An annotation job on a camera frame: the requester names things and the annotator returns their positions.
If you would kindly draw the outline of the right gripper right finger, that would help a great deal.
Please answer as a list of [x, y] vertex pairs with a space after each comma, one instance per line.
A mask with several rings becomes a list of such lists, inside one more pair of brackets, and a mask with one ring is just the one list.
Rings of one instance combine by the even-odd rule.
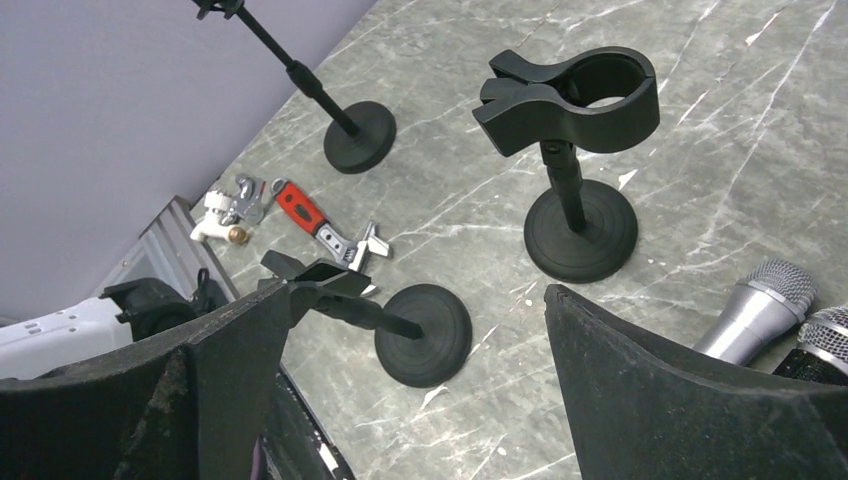
[[547, 287], [545, 320], [586, 479], [843, 479], [847, 390], [725, 363]]

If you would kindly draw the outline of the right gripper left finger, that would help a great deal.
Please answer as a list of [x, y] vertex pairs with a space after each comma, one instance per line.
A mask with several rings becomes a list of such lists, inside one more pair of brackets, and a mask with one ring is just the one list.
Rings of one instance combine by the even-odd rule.
[[1, 383], [5, 479], [247, 479], [288, 332], [276, 283], [34, 380]]

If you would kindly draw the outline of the silver grey microphone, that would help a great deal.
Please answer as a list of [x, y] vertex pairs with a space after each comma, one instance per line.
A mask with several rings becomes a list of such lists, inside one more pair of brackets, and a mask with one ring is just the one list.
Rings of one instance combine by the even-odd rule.
[[804, 268], [768, 259], [737, 281], [717, 322], [693, 350], [745, 366], [766, 345], [807, 318], [817, 293], [814, 278]]

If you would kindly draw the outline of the black mic stand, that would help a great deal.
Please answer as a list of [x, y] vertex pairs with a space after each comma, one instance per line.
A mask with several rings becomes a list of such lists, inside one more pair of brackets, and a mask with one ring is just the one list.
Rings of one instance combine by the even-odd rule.
[[550, 182], [525, 218], [529, 257], [563, 282], [610, 277], [635, 250], [637, 216], [616, 188], [584, 179], [577, 152], [622, 152], [653, 134], [660, 109], [652, 62], [607, 46], [549, 65], [504, 50], [489, 66], [473, 117], [504, 157], [538, 145]]
[[257, 288], [280, 284], [285, 318], [296, 326], [309, 311], [374, 332], [375, 352], [386, 373], [414, 387], [453, 378], [471, 350], [472, 320], [462, 300], [436, 284], [420, 283], [394, 294], [385, 305], [363, 296], [371, 278], [319, 258], [309, 265], [269, 250], [260, 264], [273, 276]]

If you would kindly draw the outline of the shock mount stand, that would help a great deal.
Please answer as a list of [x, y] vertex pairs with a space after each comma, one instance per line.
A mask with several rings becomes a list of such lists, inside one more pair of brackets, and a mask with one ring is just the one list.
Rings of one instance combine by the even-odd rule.
[[363, 173], [382, 162], [391, 151], [397, 134], [394, 114], [383, 104], [361, 101], [341, 108], [322, 82], [304, 63], [294, 59], [246, 9], [242, 1], [201, 0], [197, 18], [220, 12], [226, 19], [237, 17], [285, 66], [292, 83], [317, 103], [332, 122], [323, 139], [329, 164], [343, 174]]

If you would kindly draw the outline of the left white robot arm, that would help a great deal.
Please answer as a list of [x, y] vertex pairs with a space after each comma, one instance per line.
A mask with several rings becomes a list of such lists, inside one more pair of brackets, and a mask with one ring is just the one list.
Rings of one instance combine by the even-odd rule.
[[207, 268], [184, 298], [158, 278], [109, 286], [97, 296], [1, 328], [1, 377], [30, 380], [149, 338], [229, 302]]

